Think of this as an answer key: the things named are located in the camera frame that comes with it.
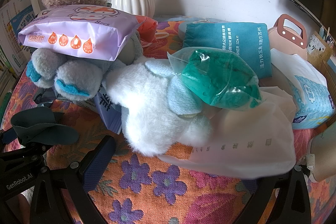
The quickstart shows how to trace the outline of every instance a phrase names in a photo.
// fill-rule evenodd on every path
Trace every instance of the plush toy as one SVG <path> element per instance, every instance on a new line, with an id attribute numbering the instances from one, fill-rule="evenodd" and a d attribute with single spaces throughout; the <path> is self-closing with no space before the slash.
<path id="1" fill-rule="evenodd" d="M 165 153 L 175 142 L 205 145 L 212 132 L 202 102 L 174 74 L 167 59 L 140 58 L 125 66 L 119 60 L 103 86 L 122 106 L 123 134 L 146 156 Z"/>
<path id="2" fill-rule="evenodd" d="M 47 8 L 60 5 L 106 5 L 106 0 L 42 0 Z M 125 64 L 142 56 L 142 47 L 134 33 L 119 54 Z M 101 81 L 113 62 L 77 58 L 38 48 L 27 65 L 26 74 L 39 87 L 55 86 L 57 92 L 70 100 L 83 101 L 96 95 Z"/>

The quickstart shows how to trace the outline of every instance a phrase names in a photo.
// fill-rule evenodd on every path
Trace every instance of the white plush toy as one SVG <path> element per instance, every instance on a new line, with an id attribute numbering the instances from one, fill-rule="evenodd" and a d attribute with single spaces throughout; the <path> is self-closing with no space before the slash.
<path id="1" fill-rule="evenodd" d="M 123 133 L 130 146 L 154 156 L 175 142 L 206 144 L 212 128 L 202 115 L 202 102 L 174 75 L 169 61 L 137 61 L 126 66 L 116 60 L 103 82 L 111 100 L 123 107 Z"/>

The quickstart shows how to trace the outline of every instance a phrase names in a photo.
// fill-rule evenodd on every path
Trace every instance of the brown bag handle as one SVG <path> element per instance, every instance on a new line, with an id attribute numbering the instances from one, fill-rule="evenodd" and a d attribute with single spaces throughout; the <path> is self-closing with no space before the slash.
<path id="1" fill-rule="evenodd" d="M 301 29 L 301 35 L 298 37 L 296 34 L 289 32 L 285 29 L 284 23 L 285 19 L 289 20 L 290 22 L 294 23 Z M 305 27 L 298 22 L 296 19 L 292 18 L 289 15 L 283 14 L 281 15 L 274 24 L 274 27 L 277 27 L 278 34 L 287 40 L 293 42 L 294 44 L 298 45 L 301 48 L 307 48 L 307 32 Z"/>

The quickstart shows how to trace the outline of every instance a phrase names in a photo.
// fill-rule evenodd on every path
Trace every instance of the green clay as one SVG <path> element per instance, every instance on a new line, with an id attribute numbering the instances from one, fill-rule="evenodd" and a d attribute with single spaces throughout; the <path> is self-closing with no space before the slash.
<path id="1" fill-rule="evenodd" d="M 180 78 L 205 103 L 215 107 L 248 109 L 261 103 L 258 77 L 230 51 L 195 50 Z"/>

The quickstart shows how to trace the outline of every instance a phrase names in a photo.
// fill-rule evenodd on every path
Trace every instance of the pink handbag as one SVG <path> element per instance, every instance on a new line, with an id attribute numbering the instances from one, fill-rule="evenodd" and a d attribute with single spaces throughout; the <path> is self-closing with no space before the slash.
<path id="1" fill-rule="evenodd" d="M 299 35 L 296 31 L 284 26 L 285 19 L 291 21 L 301 29 Z M 296 19 L 283 14 L 275 22 L 274 27 L 268 30 L 269 47 L 286 54 L 298 54 L 307 60 L 307 32 L 305 27 Z"/>

